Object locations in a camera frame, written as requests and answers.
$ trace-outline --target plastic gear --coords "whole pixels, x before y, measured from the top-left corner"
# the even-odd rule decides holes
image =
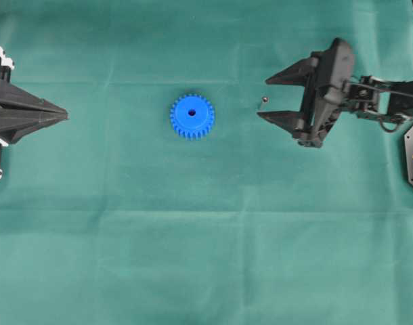
[[[214,124],[214,108],[201,95],[184,95],[172,105],[171,124],[186,139],[206,136]]]

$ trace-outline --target green cloth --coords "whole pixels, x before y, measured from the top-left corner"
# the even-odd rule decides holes
[[[0,0],[12,83],[70,113],[3,153],[0,325],[413,324],[408,127],[343,114],[311,150],[255,114],[298,110],[263,81],[335,37],[413,80],[407,0]]]

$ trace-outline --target small metal bolt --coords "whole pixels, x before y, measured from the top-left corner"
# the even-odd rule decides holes
[[[262,97],[262,102],[259,104],[258,109],[262,110],[262,106],[264,106],[266,103],[268,103],[269,98],[268,97]]]

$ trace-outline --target gear teeth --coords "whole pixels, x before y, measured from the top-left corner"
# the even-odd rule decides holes
[[[202,107],[202,105],[201,105],[199,109],[204,110],[204,112],[206,112],[207,115],[208,115],[204,121],[200,120],[200,122],[202,123],[202,124],[200,124],[201,127],[193,127],[193,124],[191,124],[193,122],[190,122],[189,120],[179,121],[177,119],[177,116],[180,116],[179,113],[178,113],[179,103],[183,100],[192,101],[194,98],[198,98],[198,99],[200,99],[204,102],[204,106]],[[177,100],[175,100],[173,102],[172,106],[171,106],[169,117],[170,117],[170,120],[171,120],[171,125],[172,125],[173,130],[179,136],[184,137],[184,138],[186,138],[190,141],[197,140],[197,139],[202,139],[204,136],[206,136],[210,132],[210,130],[212,129],[213,124],[215,122],[215,112],[214,112],[213,105],[205,97],[203,97],[203,96],[201,96],[197,93],[182,95]]]

